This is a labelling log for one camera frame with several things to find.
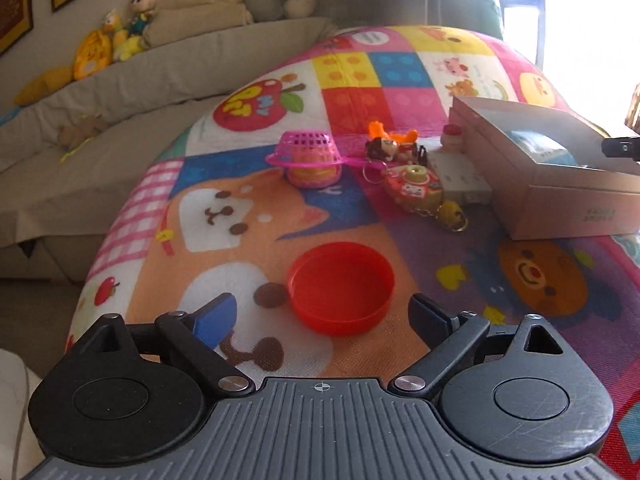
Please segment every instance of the pink gingham pattern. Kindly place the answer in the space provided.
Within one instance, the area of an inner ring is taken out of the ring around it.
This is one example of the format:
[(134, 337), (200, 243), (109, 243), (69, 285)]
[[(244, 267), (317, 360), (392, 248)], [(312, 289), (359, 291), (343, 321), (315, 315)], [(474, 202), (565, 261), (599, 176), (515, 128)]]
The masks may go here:
[(182, 169), (183, 160), (164, 160), (142, 177), (111, 226), (87, 279), (116, 264), (146, 256)]

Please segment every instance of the small apple print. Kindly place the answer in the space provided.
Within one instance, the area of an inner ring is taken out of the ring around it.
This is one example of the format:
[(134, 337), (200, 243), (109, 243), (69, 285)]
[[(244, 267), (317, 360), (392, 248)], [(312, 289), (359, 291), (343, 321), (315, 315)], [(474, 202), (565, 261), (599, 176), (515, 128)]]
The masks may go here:
[(305, 104), (294, 92), (304, 90), (306, 85), (297, 84), (282, 88), (282, 82), (291, 82), (295, 74), (278, 79), (265, 79), (236, 92), (220, 103), (213, 112), (217, 124), (234, 132), (253, 132), (273, 126), (287, 111), (300, 113)]
[(120, 285), (120, 283), (116, 283), (116, 280), (113, 276), (104, 280), (95, 293), (94, 305), (100, 306), (105, 303), (111, 296), (116, 293), (116, 288), (118, 285)]

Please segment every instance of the blue and white package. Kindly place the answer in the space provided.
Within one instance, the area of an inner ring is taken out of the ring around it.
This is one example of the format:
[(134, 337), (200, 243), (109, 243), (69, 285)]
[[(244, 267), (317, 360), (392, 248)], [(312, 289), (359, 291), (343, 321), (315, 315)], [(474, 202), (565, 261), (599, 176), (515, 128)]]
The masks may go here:
[(530, 130), (511, 130), (506, 135), (539, 164), (578, 166), (568, 149), (544, 134)]

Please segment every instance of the brown toy on couch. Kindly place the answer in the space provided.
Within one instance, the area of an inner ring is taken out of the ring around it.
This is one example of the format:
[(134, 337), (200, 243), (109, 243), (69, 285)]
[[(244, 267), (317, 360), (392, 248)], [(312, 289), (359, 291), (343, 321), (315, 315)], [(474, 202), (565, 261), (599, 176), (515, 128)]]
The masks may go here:
[(109, 125), (100, 115), (94, 117), (82, 116), (81, 121), (76, 125), (60, 126), (58, 144), (66, 152), (72, 152), (87, 140), (101, 134), (108, 127)]

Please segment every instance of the black device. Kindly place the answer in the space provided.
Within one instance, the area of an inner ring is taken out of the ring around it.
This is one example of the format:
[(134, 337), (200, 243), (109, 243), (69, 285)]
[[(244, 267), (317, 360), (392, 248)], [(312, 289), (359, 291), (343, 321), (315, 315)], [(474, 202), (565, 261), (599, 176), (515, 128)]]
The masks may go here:
[(610, 158), (632, 158), (640, 162), (640, 137), (603, 139), (602, 153)]
[(409, 322), (431, 351), (386, 389), (376, 378), (267, 378), (256, 390), (207, 339), (229, 304), (223, 294), (149, 324), (98, 319), (31, 397), (46, 459), (26, 478), (616, 478), (594, 456), (612, 400), (538, 314), (491, 325), (416, 294)]

